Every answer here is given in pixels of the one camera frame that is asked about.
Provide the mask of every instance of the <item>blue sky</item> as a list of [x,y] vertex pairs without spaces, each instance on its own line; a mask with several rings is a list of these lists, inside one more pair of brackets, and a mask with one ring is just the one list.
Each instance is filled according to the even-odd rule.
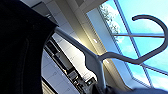
[[[140,14],[155,16],[160,20],[162,20],[168,26],[168,11],[167,11],[168,0],[118,0],[118,1],[120,3],[121,9],[123,10],[124,16],[126,18],[126,21],[132,33],[144,33],[144,34],[145,33],[153,33],[153,34],[163,33],[160,26],[158,26],[156,23],[150,20],[132,21],[133,16],[140,15]],[[117,8],[113,0],[107,1],[106,5],[107,6],[109,5],[112,7],[112,8],[109,8],[110,12],[116,13]],[[126,29],[124,27],[124,24],[119,14],[117,14],[114,17],[113,21],[117,23],[120,30],[120,34],[126,33]],[[119,40],[118,45],[123,55],[136,59],[137,55],[133,48],[130,38],[118,37],[117,39]],[[155,48],[159,47],[163,43],[164,39],[137,37],[137,38],[134,38],[134,40],[138,46],[140,54],[144,55],[147,52],[152,51]],[[168,56],[168,48],[162,53],[145,61],[144,63],[168,72],[167,56]],[[137,65],[132,65],[132,64],[128,64],[128,66],[130,67],[130,70],[135,78],[149,85],[149,82],[145,76],[145,73],[142,67]],[[168,76],[157,73],[149,69],[147,71],[149,73],[149,76],[152,80],[152,84],[154,87],[168,90],[168,86],[167,86]]]

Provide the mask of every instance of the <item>window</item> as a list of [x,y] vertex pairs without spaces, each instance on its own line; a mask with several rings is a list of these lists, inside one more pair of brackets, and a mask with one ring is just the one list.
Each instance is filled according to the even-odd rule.
[[[168,26],[167,3],[167,0],[109,0],[100,5],[100,13],[120,54],[137,59],[163,43],[163,30],[159,25],[150,20],[132,21],[132,17],[152,15]],[[168,48],[141,66],[130,63],[126,66],[135,81],[168,91],[167,56]]]

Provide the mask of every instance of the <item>dark object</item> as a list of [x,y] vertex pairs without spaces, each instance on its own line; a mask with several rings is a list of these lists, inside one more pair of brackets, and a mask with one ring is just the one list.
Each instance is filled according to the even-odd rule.
[[56,47],[54,47],[54,45],[51,43],[51,41],[49,41],[46,45],[54,55],[58,52]]
[[115,91],[114,88],[106,86],[106,90],[102,91],[97,84],[93,85],[92,94],[120,94]]
[[19,0],[0,1],[1,94],[42,94],[41,56],[56,27]]

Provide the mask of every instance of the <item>window pane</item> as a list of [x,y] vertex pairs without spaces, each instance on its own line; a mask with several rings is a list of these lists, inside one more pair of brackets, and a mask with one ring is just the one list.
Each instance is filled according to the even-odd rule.
[[130,57],[133,59],[138,58],[129,37],[118,36],[116,38],[116,41],[117,41],[119,48],[124,56]]
[[141,55],[145,55],[148,52],[161,46],[164,39],[163,38],[150,38],[150,37],[135,37],[135,42],[138,46]]
[[152,15],[168,26],[168,0],[118,0],[132,33],[163,33],[160,26],[149,20],[132,21],[140,14]]
[[168,72],[168,47],[163,52],[153,56],[144,63]]
[[114,1],[103,3],[100,5],[100,10],[102,11],[104,19],[108,23],[112,33],[127,33]]
[[151,78],[152,84],[155,88],[160,88],[168,91],[168,76],[155,72],[153,70],[147,69],[149,76]]
[[142,81],[143,83],[145,83],[147,85],[150,85],[149,81],[145,75],[145,72],[141,66],[130,64],[130,63],[128,63],[128,66],[129,66],[134,78]]

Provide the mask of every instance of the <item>sky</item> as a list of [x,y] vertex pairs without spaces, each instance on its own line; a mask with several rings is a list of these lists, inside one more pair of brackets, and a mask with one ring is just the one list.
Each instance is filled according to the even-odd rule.
[[[162,20],[168,26],[168,0],[118,0],[121,6],[121,9],[124,13],[126,21],[130,27],[131,33],[152,33],[152,34],[160,34],[163,33],[163,30],[156,23],[150,20],[137,20],[132,21],[132,17],[139,14],[147,14],[152,15],[160,20]],[[113,15],[113,22],[119,28],[119,33],[127,33],[125,26],[121,20],[119,13],[117,13],[117,8],[113,0],[108,0],[104,3],[105,6],[108,6],[108,11]],[[134,50],[134,47],[131,43],[129,37],[117,37],[117,43],[121,49],[123,55],[131,57],[133,59],[137,59],[138,56]],[[154,50],[155,48],[161,46],[164,39],[163,38],[134,38],[135,43],[139,49],[139,52],[142,55]],[[162,53],[150,58],[145,61],[146,65],[162,69],[168,72],[168,47]],[[128,64],[133,76],[149,85],[149,82],[145,76],[143,68],[141,66],[136,66],[132,64]],[[147,69],[147,72],[151,78],[152,84],[155,88],[161,88],[168,91],[168,76],[157,73],[153,70]]]

